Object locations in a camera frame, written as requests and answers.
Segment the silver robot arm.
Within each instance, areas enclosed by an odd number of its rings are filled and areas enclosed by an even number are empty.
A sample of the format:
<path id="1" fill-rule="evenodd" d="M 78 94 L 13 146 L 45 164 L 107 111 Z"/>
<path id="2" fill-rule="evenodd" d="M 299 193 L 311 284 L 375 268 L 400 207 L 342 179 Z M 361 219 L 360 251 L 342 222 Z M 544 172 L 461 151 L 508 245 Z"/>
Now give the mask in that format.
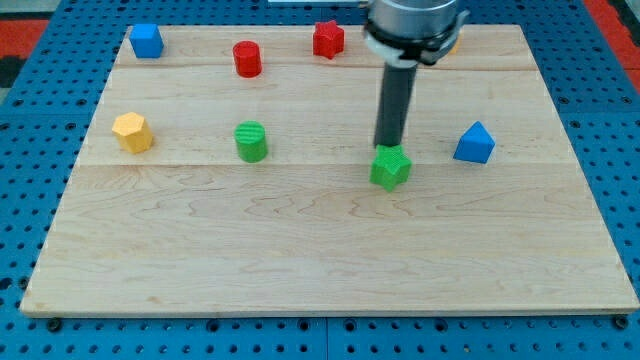
<path id="1" fill-rule="evenodd" d="M 373 0 L 363 37 L 389 66 L 433 66 L 454 48 L 469 15 L 458 0 Z"/>

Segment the yellow block behind arm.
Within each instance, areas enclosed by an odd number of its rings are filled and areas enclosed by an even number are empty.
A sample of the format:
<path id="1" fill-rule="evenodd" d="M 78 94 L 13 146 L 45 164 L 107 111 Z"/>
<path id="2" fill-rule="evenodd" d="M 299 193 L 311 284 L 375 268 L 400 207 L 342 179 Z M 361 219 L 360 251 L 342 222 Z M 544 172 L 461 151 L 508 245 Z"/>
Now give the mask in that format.
<path id="1" fill-rule="evenodd" d="M 449 51 L 449 55 L 455 55 L 458 52 L 462 38 L 463 38 L 463 33 L 462 32 L 458 33 L 456 41 L 454 42 L 454 45 Z"/>

